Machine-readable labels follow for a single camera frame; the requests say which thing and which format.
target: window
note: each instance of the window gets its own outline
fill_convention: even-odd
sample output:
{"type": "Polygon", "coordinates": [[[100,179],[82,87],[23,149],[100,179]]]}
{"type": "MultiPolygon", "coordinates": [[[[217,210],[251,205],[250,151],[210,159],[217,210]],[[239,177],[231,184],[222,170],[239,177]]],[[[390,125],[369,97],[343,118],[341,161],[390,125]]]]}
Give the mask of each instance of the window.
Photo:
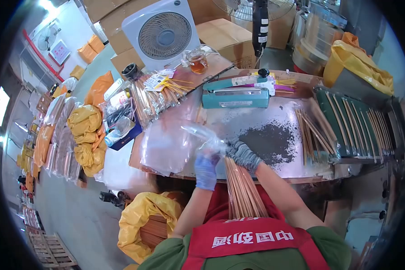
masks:
{"type": "Polygon", "coordinates": [[[0,127],[3,123],[3,118],[5,117],[6,108],[9,103],[9,96],[3,90],[3,87],[0,87],[0,127]]]}

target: black powder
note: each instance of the black powder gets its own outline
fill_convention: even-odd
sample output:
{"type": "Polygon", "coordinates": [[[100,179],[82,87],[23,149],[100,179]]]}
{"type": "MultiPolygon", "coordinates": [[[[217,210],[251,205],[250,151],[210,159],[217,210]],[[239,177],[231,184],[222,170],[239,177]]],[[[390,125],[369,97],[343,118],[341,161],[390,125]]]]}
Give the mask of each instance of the black powder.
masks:
{"type": "Polygon", "coordinates": [[[267,165],[290,163],[297,155],[293,148],[295,138],[293,125],[283,126],[269,123],[258,129],[249,128],[239,136],[239,140],[246,143],[267,165]]]}

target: red pipe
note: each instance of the red pipe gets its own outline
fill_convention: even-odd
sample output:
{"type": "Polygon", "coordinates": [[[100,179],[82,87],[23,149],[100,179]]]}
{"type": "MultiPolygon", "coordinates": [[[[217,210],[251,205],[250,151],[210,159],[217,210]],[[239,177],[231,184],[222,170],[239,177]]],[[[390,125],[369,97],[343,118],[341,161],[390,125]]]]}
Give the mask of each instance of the red pipe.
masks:
{"type": "Polygon", "coordinates": [[[43,57],[43,55],[38,50],[38,48],[36,48],[33,41],[27,35],[27,31],[25,29],[22,29],[22,34],[24,35],[25,39],[27,39],[27,41],[30,44],[30,46],[32,47],[33,51],[38,55],[40,60],[45,64],[45,66],[47,66],[47,68],[54,74],[54,76],[56,76],[59,79],[60,82],[64,82],[64,79],[59,74],[60,71],[62,71],[64,65],[62,65],[62,68],[59,70],[59,72],[55,71],[54,68],[50,65],[50,63],[48,63],[48,61],[43,57]]]}

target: green shirt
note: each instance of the green shirt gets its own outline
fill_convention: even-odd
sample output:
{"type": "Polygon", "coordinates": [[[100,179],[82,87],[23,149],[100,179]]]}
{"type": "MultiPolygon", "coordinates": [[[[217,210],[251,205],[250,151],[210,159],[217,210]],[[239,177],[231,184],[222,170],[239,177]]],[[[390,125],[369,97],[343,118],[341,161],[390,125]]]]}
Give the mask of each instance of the green shirt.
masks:
{"type": "MultiPolygon", "coordinates": [[[[332,270],[348,269],[351,251],[340,236],[324,226],[309,228],[307,232],[312,235],[313,241],[332,270]]],[[[190,235],[186,235],[183,239],[168,238],[164,240],[157,245],[153,254],[138,267],[138,270],[181,269],[187,258],[190,235]]],[[[308,266],[297,249],[284,248],[209,258],[205,260],[202,269],[266,270],[274,268],[306,270],[308,266]]]]}

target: gray knit glove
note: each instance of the gray knit glove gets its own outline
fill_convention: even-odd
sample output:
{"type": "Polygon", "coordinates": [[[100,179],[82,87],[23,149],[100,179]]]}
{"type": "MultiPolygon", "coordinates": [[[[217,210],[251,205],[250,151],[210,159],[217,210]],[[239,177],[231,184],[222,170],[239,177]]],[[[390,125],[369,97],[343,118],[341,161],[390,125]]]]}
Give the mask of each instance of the gray knit glove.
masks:
{"type": "Polygon", "coordinates": [[[258,164],[263,161],[249,149],[246,143],[238,139],[232,139],[226,142],[228,145],[227,156],[232,158],[237,165],[243,166],[250,173],[255,173],[258,164]]]}

